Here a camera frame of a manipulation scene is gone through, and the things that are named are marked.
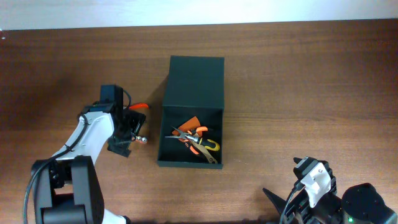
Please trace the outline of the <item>orange socket bit rail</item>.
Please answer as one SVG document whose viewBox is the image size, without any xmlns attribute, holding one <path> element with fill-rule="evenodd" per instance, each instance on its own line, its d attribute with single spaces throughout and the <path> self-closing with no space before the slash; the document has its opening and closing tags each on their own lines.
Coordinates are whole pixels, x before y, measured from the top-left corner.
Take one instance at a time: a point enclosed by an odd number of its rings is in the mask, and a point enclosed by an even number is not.
<svg viewBox="0 0 398 224">
<path fill-rule="evenodd" d="M 133 136 L 131 138 L 131 141 L 132 142 L 138 142 L 138 143 L 141 143 L 141 144 L 147 144 L 147 142 L 148 142 L 147 138 L 146 137 L 142 137 L 142 136 Z"/>
</svg>

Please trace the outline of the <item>orange needle nose pliers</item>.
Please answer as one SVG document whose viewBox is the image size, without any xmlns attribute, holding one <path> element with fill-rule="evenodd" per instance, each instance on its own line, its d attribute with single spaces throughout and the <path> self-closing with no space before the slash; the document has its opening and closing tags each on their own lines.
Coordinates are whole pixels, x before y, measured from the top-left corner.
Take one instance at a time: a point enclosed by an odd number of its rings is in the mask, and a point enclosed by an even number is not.
<svg viewBox="0 0 398 224">
<path fill-rule="evenodd" d="M 176 138 L 176 139 L 183 139 L 184 142 L 192 141 L 194 143 L 199 142 L 199 137 L 195 137 L 194 134 L 208 131 L 206 126 L 200 126 L 198 128 L 194 128 L 187 131 L 181 131 L 180 129 L 174 128 L 178 132 L 178 135 L 166 136 L 166 138 Z"/>
</svg>

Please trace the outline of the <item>orange scraper wooden handle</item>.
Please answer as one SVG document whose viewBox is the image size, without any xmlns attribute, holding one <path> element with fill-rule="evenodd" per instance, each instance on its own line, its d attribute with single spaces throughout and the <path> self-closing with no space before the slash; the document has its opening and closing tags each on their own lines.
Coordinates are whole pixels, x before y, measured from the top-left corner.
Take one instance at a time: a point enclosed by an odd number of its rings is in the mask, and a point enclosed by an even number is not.
<svg viewBox="0 0 398 224">
<path fill-rule="evenodd" d="M 188 121 L 183 123 L 181 126 L 179 126 L 177 129 L 180 129 L 181 131 L 187 131 L 187 130 L 191 130 L 194 128 L 198 128 L 200 126 L 204 126 L 204 125 L 201 125 L 201 123 L 199 122 L 199 119 L 196 116 L 194 116 L 193 118 L 189 119 Z M 203 131 L 203 132 L 194 134 L 194 136 L 199 136 L 199 137 L 214 140 L 220 145 L 219 141 L 215 138 L 214 135 L 212 135 L 212 133 L 211 133 L 212 129 L 209 127 L 207 127 L 207 128 L 208 128 L 208 131 Z M 178 132 L 176 130 L 173 130 L 172 135 L 178 135 Z M 194 142 L 191 142 L 191 141 L 184 142 L 183 139 L 177 139 L 177 140 L 179 142 L 181 142 L 187 148 L 187 150 L 190 154 L 192 154 L 193 156 L 195 156 L 199 159 L 204 160 L 204 162 L 206 162 L 208 164 L 219 164 L 220 163 L 219 159 L 217 159 L 216 157 L 218 156 L 218 153 L 221 150 L 221 145 L 220 145 L 219 151 L 211 151 L 211 150 L 207 150 L 203 146 L 196 144 Z"/>
</svg>

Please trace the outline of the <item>yellow black screwdriver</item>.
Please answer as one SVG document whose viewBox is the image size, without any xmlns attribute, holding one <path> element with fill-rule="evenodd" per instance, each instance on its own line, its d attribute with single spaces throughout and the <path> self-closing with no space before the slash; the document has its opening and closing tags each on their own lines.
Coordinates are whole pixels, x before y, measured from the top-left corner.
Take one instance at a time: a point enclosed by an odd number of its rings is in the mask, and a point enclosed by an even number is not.
<svg viewBox="0 0 398 224">
<path fill-rule="evenodd" d="M 190 140 L 191 142 L 194 142 L 196 144 L 203 146 L 207 150 L 211 150 L 211 151 L 219 151 L 220 150 L 220 145 L 214 140 L 199 137 L 199 136 L 192 136 L 192 135 L 188 135 L 187 139 Z"/>
</svg>

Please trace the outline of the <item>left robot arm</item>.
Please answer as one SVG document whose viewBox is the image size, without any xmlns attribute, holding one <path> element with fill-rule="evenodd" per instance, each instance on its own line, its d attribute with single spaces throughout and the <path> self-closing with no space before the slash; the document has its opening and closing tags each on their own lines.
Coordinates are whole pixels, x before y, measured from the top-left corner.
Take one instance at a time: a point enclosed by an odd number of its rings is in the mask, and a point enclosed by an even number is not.
<svg viewBox="0 0 398 224">
<path fill-rule="evenodd" d="M 34 198 L 36 223 L 130 223 L 104 206 L 95 162 L 105 144 L 124 157 L 138 139 L 146 116 L 118 103 L 83 108 L 78 126 L 52 157 L 37 160 L 25 198 Z"/>
</svg>

